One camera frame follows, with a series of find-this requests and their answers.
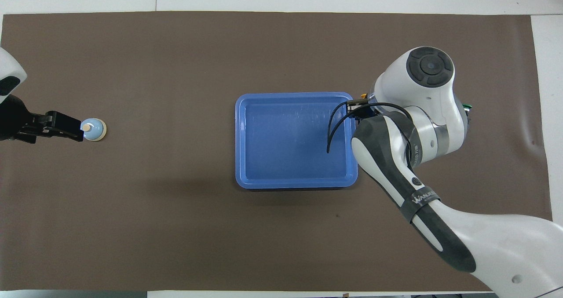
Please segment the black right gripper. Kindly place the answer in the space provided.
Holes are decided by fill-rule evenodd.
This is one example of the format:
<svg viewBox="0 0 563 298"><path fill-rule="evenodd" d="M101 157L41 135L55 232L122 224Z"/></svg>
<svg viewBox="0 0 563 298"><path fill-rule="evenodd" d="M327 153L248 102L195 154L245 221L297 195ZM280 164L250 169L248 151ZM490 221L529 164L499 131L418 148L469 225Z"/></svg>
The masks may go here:
<svg viewBox="0 0 563 298"><path fill-rule="evenodd" d="M354 112L354 120L356 120L357 123L360 123L364 119L368 119L377 115L378 111L372 106L358 106L358 108L356 108Z"/></svg>

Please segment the blue plastic tray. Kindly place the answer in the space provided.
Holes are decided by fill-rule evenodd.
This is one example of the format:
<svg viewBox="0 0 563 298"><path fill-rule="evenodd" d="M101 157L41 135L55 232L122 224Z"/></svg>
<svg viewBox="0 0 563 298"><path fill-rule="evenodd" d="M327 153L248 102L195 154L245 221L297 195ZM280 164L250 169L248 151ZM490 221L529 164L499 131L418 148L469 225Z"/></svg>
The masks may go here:
<svg viewBox="0 0 563 298"><path fill-rule="evenodd" d="M345 115L346 92L245 94L235 103L235 179L245 189L328 189L352 186L355 124Z"/></svg>

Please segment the light blue desk bell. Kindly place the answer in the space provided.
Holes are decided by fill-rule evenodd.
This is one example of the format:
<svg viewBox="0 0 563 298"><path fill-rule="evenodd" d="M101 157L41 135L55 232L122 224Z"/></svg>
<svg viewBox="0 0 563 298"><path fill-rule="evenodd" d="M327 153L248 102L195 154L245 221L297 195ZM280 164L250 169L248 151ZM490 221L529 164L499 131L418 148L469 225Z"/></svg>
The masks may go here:
<svg viewBox="0 0 563 298"><path fill-rule="evenodd" d="M107 133L106 123L98 118L83 120L80 129L83 131L83 138L92 142L101 141Z"/></svg>

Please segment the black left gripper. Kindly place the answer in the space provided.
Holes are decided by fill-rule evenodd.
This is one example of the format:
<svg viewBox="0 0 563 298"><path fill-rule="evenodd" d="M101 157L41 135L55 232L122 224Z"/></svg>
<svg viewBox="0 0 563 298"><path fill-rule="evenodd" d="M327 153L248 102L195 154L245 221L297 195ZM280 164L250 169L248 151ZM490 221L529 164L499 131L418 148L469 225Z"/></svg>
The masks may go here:
<svg viewBox="0 0 563 298"><path fill-rule="evenodd" d="M65 135L53 128L56 112L46 114L31 113L24 102L13 95L9 95L0 104L0 141L20 140L29 144L36 144L37 136L69 138L75 142L83 142L84 131L82 121L72 116L66 116Z"/></svg>

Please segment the brown table mat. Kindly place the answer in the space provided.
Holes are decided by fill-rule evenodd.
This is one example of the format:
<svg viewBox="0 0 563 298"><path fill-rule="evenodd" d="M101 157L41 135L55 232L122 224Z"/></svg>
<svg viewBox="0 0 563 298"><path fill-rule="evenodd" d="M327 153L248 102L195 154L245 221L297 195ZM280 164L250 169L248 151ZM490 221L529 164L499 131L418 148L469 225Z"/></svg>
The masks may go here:
<svg viewBox="0 0 563 298"><path fill-rule="evenodd" d="M235 180L234 106L367 92L445 51L466 141L415 169L448 206L551 220L529 16L119 12L4 17L28 110L96 116L100 142L0 142L0 291L485 291L364 172L337 190Z"/></svg>

